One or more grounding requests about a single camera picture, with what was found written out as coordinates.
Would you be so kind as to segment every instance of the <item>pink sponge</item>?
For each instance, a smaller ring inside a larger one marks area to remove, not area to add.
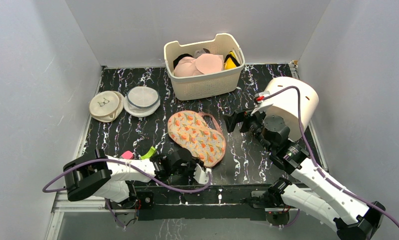
[[[134,154],[131,151],[125,151],[120,157],[123,159],[133,159]]]

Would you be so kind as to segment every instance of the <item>gray floor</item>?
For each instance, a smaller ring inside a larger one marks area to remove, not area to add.
[[[59,240],[338,240],[335,232],[301,213],[291,227],[279,230],[248,219],[165,219],[140,221],[126,231],[108,212],[67,212]]]

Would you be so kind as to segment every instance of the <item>lime green clip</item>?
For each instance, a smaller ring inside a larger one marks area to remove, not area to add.
[[[157,149],[152,146],[145,155],[140,157],[140,159],[150,159],[156,152]]]

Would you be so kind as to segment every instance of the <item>marble tabletop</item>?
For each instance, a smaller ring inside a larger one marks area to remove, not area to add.
[[[219,122],[226,138],[226,153],[223,160],[213,169],[213,185],[269,185],[279,177],[288,175],[268,160],[266,152],[250,133],[239,133],[237,127],[228,133],[223,120],[224,114],[241,108],[254,106],[253,97],[264,90],[270,80],[276,77],[292,77],[288,64],[246,65],[241,72],[237,88],[233,92],[219,96],[180,101],[172,89],[171,80],[164,67],[104,69],[99,92],[117,91],[124,96],[136,86],[147,86],[158,91],[161,106],[147,117],[137,118],[123,112],[111,123],[92,119],[89,124],[83,153],[95,148],[104,149],[110,156],[119,157],[125,151],[132,151],[139,158],[154,146],[159,153],[171,153],[180,148],[168,136],[167,121],[174,113],[183,110],[212,114]],[[213,126],[205,117],[209,126]],[[306,137],[315,156],[316,145],[310,130]],[[192,185],[195,181],[187,177],[173,176],[167,180],[170,185]]]

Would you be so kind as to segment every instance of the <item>beige plastic basket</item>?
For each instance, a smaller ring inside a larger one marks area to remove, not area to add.
[[[212,74],[197,76],[177,77],[174,75],[173,60],[182,54],[194,55],[199,49],[208,49],[212,54],[226,55],[233,51],[240,66]],[[178,41],[172,41],[164,46],[164,60],[167,73],[171,79],[176,98],[182,101],[203,99],[220,94],[232,92],[237,88],[242,69],[245,66],[244,54],[235,38],[228,33],[219,33],[213,40],[201,41],[180,45]]]

